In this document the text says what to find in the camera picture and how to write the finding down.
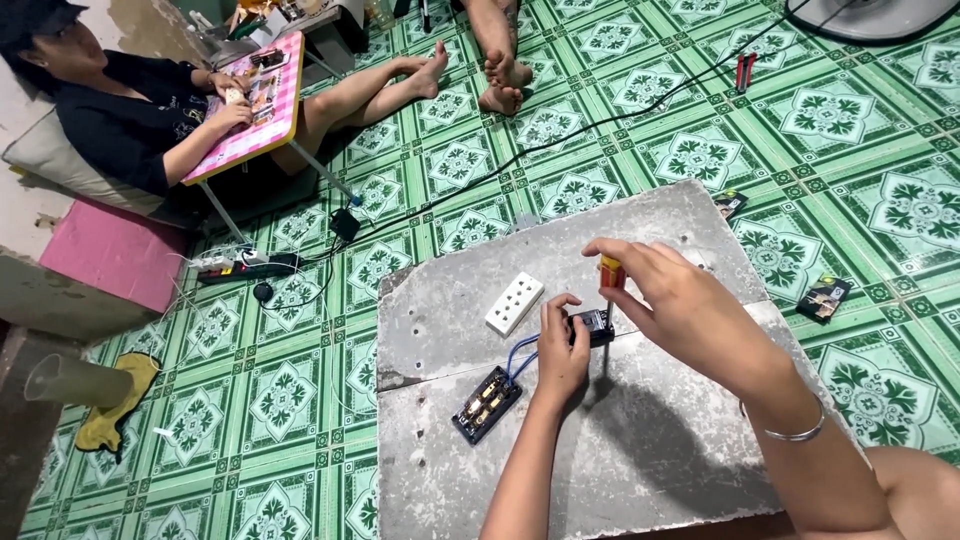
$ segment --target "concrete slab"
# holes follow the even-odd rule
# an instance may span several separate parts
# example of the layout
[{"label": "concrete slab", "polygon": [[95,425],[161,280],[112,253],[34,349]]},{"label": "concrete slab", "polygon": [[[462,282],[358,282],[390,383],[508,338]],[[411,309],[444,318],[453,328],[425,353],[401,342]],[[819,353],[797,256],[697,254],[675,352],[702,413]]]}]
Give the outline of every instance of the concrete slab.
[{"label": "concrete slab", "polygon": [[[541,302],[569,291],[584,309],[604,307],[596,261],[579,255],[598,235],[659,240],[702,262],[790,352],[836,415],[708,193],[695,181],[658,188],[384,280],[377,349],[382,537],[477,537],[536,386],[536,365],[519,377],[521,400],[475,448],[450,417],[509,347],[539,327],[531,310],[504,340],[484,315],[520,271],[544,282]],[[589,386],[561,430],[549,537],[596,538],[779,510],[733,395],[622,315],[614,325],[619,335],[606,361],[602,349],[592,352]]]}]

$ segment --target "hand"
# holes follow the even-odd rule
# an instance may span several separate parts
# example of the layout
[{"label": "hand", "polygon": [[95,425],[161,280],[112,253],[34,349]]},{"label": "hand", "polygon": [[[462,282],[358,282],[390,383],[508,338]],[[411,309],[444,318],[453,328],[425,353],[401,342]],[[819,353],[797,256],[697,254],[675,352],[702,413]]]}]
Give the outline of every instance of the hand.
[{"label": "hand", "polygon": [[540,338],[537,339],[540,380],[535,396],[561,407],[587,376],[590,362],[590,335],[580,317],[573,318],[576,340],[570,347],[570,327],[566,309],[579,306],[580,300],[569,293],[561,294],[540,306]]},{"label": "hand", "polygon": [[249,125],[253,122],[253,110],[250,108],[250,102],[243,99],[218,110],[204,124],[209,124],[210,128],[217,130],[221,134],[230,131],[233,126],[238,124]]},{"label": "hand", "polygon": [[230,76],[226,73],[214,72],[210,73],[208,80],[213,85],[213,89],[217,90],[217,94],[224,100],[227,99],[227,90],[230,88],[236,88],[244,95],[247,95],[247,92],[250,91],[250,78],[241,75]]},{"label": "hand", "polygon": [[596,238],[585,257],[615,258],[634,280],[647,308],[629,292],[600,289],[636,326],[677,360],[743,398],[773,366],[793,363],[735,297],[673,248],[654,242]]}]

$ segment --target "power strip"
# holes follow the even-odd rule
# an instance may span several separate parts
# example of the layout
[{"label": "power strip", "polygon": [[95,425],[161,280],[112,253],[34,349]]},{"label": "power strip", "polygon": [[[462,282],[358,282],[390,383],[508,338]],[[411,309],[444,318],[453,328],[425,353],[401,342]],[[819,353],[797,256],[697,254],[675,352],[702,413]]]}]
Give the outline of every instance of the power strip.
[{"label": "power strip", "polygon": [[297,272],[303,262],[292,253],[271,255],[269,262],[248,266],[235,261],[232,268],[207,270],[197,275],[197,282],[204,285],[227,282],[245,282],[248,280],[265,280],[278,276],[289,276]]},{"label": "power strip", "polygon": [[543,283],[531,278],[526,272],[520,272],[490,308],[485,317],[487,326],[501,337],[507,337],[541,294]]}]

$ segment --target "pink cushion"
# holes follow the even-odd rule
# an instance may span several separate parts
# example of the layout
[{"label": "pink cushion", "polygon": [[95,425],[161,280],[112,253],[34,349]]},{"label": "pink cushion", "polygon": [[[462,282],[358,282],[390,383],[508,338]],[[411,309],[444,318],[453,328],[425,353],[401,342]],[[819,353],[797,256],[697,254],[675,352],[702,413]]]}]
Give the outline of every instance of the pink cushion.
[{"label": "pink cushion", "polygon": [[114,296],[164,311],[171,277],[186,250],[183,232],[145,217],[78,199],[54,230],[40,264]]}]

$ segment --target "silver bracelet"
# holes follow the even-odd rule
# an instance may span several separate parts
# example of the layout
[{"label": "silver bracelet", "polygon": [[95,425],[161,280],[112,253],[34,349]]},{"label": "silver bracelet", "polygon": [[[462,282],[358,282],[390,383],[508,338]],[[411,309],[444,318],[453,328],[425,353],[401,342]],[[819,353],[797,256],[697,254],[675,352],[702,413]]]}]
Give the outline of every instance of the silver bracelet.
[{"label": "silver bracelet", "polygon": [[[817,422],[817,425],[814,426],[812,430],[798,433],[796,435],[784,435],[781,433],[774,433],[769,430],[764,430],[767,436],[779,441],[798,443],[808,441],[819,435],[820,431],[824,428],[824,422],[827,420],[827,412],[824,410],[824,402],[820,401],[820,396],[813,394],[813,398],[817,400],[817,405],[820,407],[820,422]],[[742,414],[744,418],[747,417],[747,411],[743,408],[743,400],[740,400],[740,414]]]}]

